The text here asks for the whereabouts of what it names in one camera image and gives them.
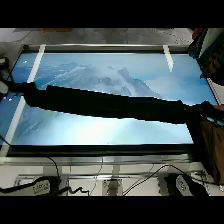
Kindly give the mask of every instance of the white tape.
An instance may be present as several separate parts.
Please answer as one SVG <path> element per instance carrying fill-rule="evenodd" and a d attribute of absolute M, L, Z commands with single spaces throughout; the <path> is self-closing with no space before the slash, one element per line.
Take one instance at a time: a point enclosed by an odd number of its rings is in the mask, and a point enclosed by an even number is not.
<path fill-rule="evenodd" d="M 42 59 L 43 54 L 44 54 L 45 46 L 46 46 L 46 44 L 40 45 L 39 52 L 37 54 L 37 57 L 36 57 L 36 59 L 34 61 L 34 64 L 33 64 L 33 68 L 31 70 L 29 78 L 27 80 L 28 83 L 33 82 L 34 79 L 35 79 L 35 76 L 37 74 L 37 70 L 40 66 L 40 62 L 41 62 L 41 59 Z M 8 132 L 7 132 L 6 137 L 5 137 L 5 140 L 9 144 L 11 144 L 11 142 L 12 142 L 13 136 L 15 134 L 15 131 L 16 131 L 17 125 L 19 123 L 20 117 L 22 115 L 25 104 L 26 104 L 26 102 L 24 100 L 24 97 L 21 97 L 20 101 L 19 101 L 19 104 L 16 108 L 16 111 L 14 113 L 14 116 L 12 118 L 11 124 L 9 126 Z M 4 163 L 5 157 L 8 154 L 8 150 L 9 150 L 9 145 L 7 145 L 5 142 L 3 142 L 3 145 L 2 145 L 2 148 L 1 148 L 1 151 L 0 151 L 0 164 Z"/>
<path fill-rule="evenodd" d="M 166 60 L 167 60 L 170 72 L 172 72 L 174 63 L 173 63 L 173 59 L 171 57 L 168 45 L 163 45 L 163 50 L 164 50 L 164 54 L 166 56 Z"/>

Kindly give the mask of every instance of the work surface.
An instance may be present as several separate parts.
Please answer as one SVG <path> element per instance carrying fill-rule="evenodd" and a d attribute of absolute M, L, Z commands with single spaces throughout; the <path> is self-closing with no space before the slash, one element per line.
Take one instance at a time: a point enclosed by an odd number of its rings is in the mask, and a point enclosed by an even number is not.
<path fill-rule="evenodd" d="M 184 53 L 22 53 L 12 74 L 16 82 L 32 74 L 39 89 L 56 85 L 189 105 L 217 103 L 207 81 L 199 78 L 197 62 Z M 0 133 L 11 136 L 7 140 L 13 145 L 193 143 L 186 125 L 78 116 L 26 104 L 12 123 L 18 105 L 20 97 L 12 94 L 0 103 Z"/>

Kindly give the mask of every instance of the screen frame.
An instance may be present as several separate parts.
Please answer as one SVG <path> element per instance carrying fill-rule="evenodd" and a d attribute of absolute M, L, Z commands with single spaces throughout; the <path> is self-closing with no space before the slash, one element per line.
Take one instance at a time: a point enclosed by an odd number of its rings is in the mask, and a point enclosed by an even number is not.
<path fill-rule="evenodd" d="M 26 53 L 38 53 L 41 45 L 24 45 L 23 50 L 18 55 Z M 188 45 L 166 45 L 170 54 L 188 54 Z M 161 53 L 164 54 L 164 45 L 98 45 L 98 44 L 62 44 L 46 45 L 44 53 Z M 208 85 L 217 101 L 220 100 Z M 108 158 L 108 161 L 123 161 L 132 157 L 128 163 L 144 160 L 155 163 L 166 161 L 189 162 L 198 161 L 193 152 L 196 150 L 195 144 L 145 144 L 145 145 L 83 145 L 83 146 L 12 146 L 9 148 L 5 163 L 8 164 L 34 164 L 40 157 L 54 157 L 58 163 L 63 165 L 76 163 L 85 160 L 84 163 L 96 164 L 101 158 Z"/>

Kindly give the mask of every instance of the mountain image on screen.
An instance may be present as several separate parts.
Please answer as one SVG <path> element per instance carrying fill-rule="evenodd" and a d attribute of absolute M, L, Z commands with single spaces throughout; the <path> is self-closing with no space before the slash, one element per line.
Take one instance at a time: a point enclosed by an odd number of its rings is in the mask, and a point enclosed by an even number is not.
<path fill-rule="evenodd" d="M 26 67 L 20 67 L 17 72 L 22 75 L 23 69 L 26 69 Z M 125 67 L 117 70 L 111 66 L 99 67 L 93 65 L 79 65 L 75 62 L 70 64 L 60 64 L 54 67 L 41 66 L 38 69 L 35 82 L 38 89 L 46 89 L 48 85 L 54 85 L 129 97 L 162 98 L 162 96 L 152 91 L 142 80 L 131 77 L 128 68 Z M 74 106 L 75 101 L 76 99 L 71 99 L 71 103 L 74 103 Z M 102 121 L 102 118 L 98 118 L 98 120 L 97 118 L 94 119 L 94 121 Z M 155 139 L 155 136 L 165 135 L 167 137 L 166 139 L 169 139 L 168 143 L 182 143 L 182 140 L 173 134 L 170 129 L 166 130 L 166 128 L 161 128 L 152 122 L 149 124 L 144 121 L 132 120 L 133 121 L 128 125 L 132 130 L 135 128 L 136 131 L 138 130 L 137 132 L 133 132 L 135 133 L 135 139 L 138 139 L 137 142 L 142 140 L 141 143 L 144 144 L 148 143 L 150 138 L 153 140 Z M 79 142 L 79 139 L 76 139 L 78 137 L 76 137 L 77 134 L 75 133 L 78 133 L 79 128 L 82 128 L 83 124 L 85 122 L 87 123 L 87 121 L 89 122 L 88 124 L 90 124 L 93 121 L 93 118 L 47 111 L 40 108 L 31 108 L 28 105 L 25 105 L 12 143 L 24 145 L 31 143 L 34 145 L 79 144 L 77 143 Z M 119 125 L 122 126 L 122 122 L 124 123 L 125 121 L 119 120 L 119 122 Z M 68 135 L 71 135 L 73 132 L 74 139 L 71 139 L 72 137 L 68 138 L 67 136 L 61 137 L 62 135 L 65 135 L 64 132 L 68 133 Z M 117 139 L 119 139 L 116 140 L 117 143 L 115 140 L 111 140 L 108 144 L 111 142 L 111 144 L 119 144 L 120 142 L 131 144 L 130 140 L 125 140 L 125 137 L 122 137 L 121 135 L 118 136 Z"/>

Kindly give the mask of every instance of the white strip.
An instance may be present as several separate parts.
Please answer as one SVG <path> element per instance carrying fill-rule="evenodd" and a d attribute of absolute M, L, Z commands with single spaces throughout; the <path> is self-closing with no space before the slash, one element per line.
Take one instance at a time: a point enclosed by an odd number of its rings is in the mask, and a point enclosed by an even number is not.
<path fill-rule="evenodd" d="M 163 45 L 163 50 L 164 50 L 164 54 L 166 56 L 166 60 L 167 60 L 170 72 L 172 72 L 174 63 L 173 63 L 173 59 L 171 57 L 168 45 Z"/>
<path fill-rule="evenodd" d="M 33 68 L 31 70 L 29 78 L 27 80 L 28 83 L 34 81 L 34 78 L 36 76 L 37 70 L 38 70 L 38 68 L 40 66 L 41 59 L 42 59 L 43 54 L 44 54 L 45 46 L 46 46 L 46 44 L 40 45 L 39 52 L 37 54 L 37 57 L 36 57 L 36 59 L 34 61 L 34 64 L 33 64 Z M 13 136 L 15 134 L 15 131 L 16 131 L 17 125 L 19 123 L 19 120 L 20 120 L 20 117 L 21 117 L 21 114 L 23 112 L 25 104 L 26 104 L 26 102 L 24 100 L 24 97 L 22 96 L 20 98 L 19 104 L 18 104 L 18 106 L 16 108 L 16 111 L 14 113 L 14 116 L 12 118 L 11 124 L 9 126 L 8 132 L 7 132 L 6 137 L 5 137 L 5 140 L 9 144 L 12 142 Z M 7 145 L 4 142 L 3 145 L 2 145 L 1 151 L 0 151 L 0 164 L 4 163 L 5 158 L 6 158 L 7 154 L 8 154 L 8 150 L 9 150 L 9 145 Z"/>

